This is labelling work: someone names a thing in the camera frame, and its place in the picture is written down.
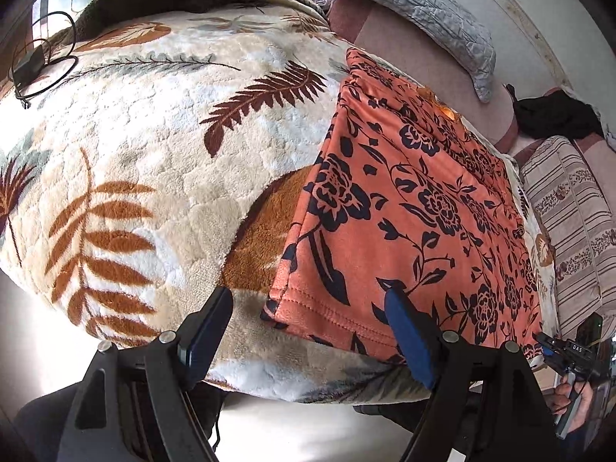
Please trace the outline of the grey quilted pillow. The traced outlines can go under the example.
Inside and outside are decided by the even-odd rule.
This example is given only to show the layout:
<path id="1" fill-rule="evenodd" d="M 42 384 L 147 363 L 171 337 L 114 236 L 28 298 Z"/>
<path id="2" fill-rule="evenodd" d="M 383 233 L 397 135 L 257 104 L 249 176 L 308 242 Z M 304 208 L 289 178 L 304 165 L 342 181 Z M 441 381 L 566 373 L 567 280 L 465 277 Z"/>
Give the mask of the grey quilted pillow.
<path id="1" fill-rule="evenodd" d="M 371 0 L 392 10 L 447 51 L 471 77 L 478 99 L 493 96 L 496 50 L 490 31 L 456 0 Z"/>

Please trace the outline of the black cloth item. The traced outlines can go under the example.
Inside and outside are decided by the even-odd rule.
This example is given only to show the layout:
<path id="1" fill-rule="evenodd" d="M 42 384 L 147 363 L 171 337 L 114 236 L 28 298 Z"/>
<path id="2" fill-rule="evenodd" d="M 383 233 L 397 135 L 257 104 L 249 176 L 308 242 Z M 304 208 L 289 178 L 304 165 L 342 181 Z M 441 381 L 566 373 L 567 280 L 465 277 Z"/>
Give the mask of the black cloth item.
<path id="1" fill-rule="evenodd" d="M 531 138 L 561 136 L 580 140 L 592 134 L 603 137 L 603 127 L 593 107 L 569 96 L 562 89 L 524 99 L 517 98 L 513 85 L 507 84 L 506 90 L 512 97 L 519 131 Z"/>

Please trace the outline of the orange floral garment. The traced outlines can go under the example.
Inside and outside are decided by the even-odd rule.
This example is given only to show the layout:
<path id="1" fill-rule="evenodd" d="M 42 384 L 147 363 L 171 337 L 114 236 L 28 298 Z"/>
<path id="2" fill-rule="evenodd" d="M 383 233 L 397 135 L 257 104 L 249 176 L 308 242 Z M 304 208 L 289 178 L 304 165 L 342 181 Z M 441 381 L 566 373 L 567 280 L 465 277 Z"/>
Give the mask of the orange floral garment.
<path id="1" fill-rule="evenodd" d="M 300 192 L 262 316 L 307 340 L 398 364 L 396 290 L 443 331 L 528 359 L 543 326 L 506 163 L 367 54 L 346 54 L 335 113 Z"/>

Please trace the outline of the beige striped pillow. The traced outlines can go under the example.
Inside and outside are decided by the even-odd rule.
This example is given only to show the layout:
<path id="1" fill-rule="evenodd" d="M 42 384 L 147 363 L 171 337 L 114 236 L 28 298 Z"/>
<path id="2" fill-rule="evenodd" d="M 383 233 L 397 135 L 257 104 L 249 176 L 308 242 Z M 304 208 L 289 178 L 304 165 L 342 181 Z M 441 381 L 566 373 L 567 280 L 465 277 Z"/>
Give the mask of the beige striped pillow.
<path id="1" fill-rule="evenodd" d="M 561 334 L 574 337 L 597 314 L 601 338 L 609 340 L 615 334 L 615 216 L 591 169 L 569 140 L 552 137 L 534 150 L 521 175 L 553 252 Z"/>

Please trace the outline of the cream leaf-print fleece blanket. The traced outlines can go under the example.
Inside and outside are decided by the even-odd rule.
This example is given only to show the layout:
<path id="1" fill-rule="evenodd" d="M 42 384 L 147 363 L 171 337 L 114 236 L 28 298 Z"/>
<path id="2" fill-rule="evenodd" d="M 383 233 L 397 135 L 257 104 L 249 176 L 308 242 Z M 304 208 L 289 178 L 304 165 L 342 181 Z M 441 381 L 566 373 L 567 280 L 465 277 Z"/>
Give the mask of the cream leaf-print fleece blanket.
<path id="1" fill-rule="evenodd" d="M 28 107 L 3 98 L 2 270 L 122 347 L 176 328 L 228 287 L 233 315 L 207 375 L 219 387 L 298 403 L 424 397 L 404 359 L 325 346 L 262 316 L 351 49 L 504 160 L 531 229 L 541 331 L 556 333 L 553 263 L 514 160 L 429 88 L 285 3 L 126 22 L 46 71 Z"/>

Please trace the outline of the pink bed sheet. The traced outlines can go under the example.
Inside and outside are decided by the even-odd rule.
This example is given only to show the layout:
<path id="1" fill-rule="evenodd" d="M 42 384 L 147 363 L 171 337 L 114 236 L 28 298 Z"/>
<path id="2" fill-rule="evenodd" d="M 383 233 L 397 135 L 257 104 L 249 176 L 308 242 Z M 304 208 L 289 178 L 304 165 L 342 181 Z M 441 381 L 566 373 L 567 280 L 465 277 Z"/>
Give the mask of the pink bed sheet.
<path id="1" fill-rule="evenodd" d="M 468 73 L 418 26 L 371 0 L 334 0 L 331 28 L 352 44 L 376 54 L 432 88 L 445 103 L 461 112 L 498 150 L 520 156 L 534 140 L 519 134 L 506 85 L 522 97 L 538 97 L 560 86 L 511 21 L 504 25 L 498 52 L 494 97 L 478 100 Z M 567 75 L 563 84 L 598 107 L 604 121 L 615 121 L 615 59 L 586 15 L 568 25 L 556 56 Z"/>

